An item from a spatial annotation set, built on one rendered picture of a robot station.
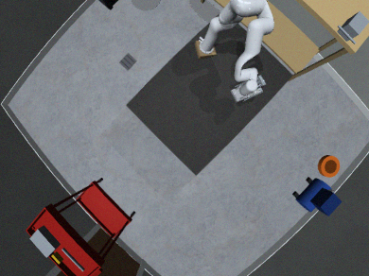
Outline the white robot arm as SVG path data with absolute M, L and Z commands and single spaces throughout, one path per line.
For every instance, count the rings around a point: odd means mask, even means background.
M 246 61 L 260 53 L 263 36 L 271 34 L 274 29 L 274 20 L 267 0 L 231 0 L 220 12 L 219 17 L 215 17 L 210 21 L 205 38 L 200 37 L 201 40 L 199 40 L 201 42 L 200 50 L 204 54 L 212 53 L 213 46 L 220 36 L 219 33 L 230 30 L 239 24 L 243 19 L 240 16 L 256 16 L 257 19 L 248 24 L 245 50 L 235 65 L 235 80 L 237 82 L 247 81 L 239 89 L 231 90 L 236 102 L 245 95 L 249 97 L 250 93 L 254 92 L 258 86 L 256 68 L 241 68 Z M 261 19 L 263 17 L 265 18 Z

